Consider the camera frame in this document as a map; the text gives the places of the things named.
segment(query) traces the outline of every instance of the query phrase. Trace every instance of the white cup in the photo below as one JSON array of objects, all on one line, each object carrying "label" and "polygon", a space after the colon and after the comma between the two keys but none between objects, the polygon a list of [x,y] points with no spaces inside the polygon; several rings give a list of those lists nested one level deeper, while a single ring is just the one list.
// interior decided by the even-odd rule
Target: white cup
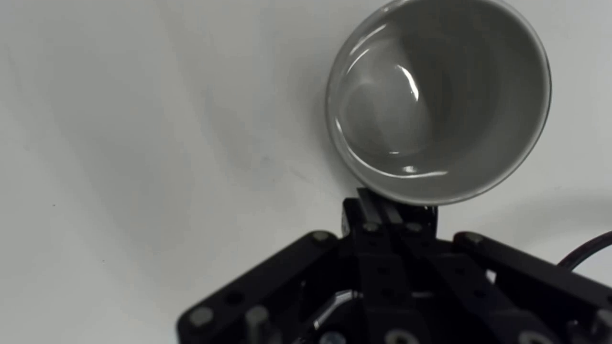
[{"label": "white cup", "polygon": [[480,194],[520,165],[549,112],[534,28],[497,0],[398,0],[338,51],[327,125],[346,165],[409,204]]}]

